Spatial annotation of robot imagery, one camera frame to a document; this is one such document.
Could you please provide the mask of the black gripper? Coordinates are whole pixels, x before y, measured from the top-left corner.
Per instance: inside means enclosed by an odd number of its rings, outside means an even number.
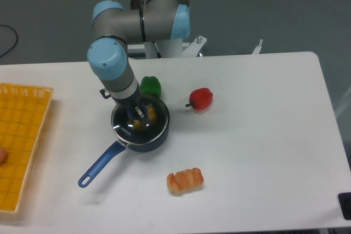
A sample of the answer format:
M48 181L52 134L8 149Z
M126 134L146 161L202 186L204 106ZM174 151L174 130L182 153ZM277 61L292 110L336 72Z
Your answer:
M141 104L141 91L139 87L112 92L106 88L100 90L104 99L112 98L116 104L128 109L127 114L133 122L148 116L148 109Z

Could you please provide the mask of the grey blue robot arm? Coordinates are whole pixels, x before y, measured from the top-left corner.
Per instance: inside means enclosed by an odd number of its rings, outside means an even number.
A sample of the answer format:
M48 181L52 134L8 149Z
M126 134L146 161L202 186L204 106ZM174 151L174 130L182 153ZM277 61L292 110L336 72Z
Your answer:
M180 0L143 0L138 9L102 1L93 9L94 42L87 52L91 69L114 101L133 120L144 121L138 81L128 61L128 45L183 39L190 34L190 12Z

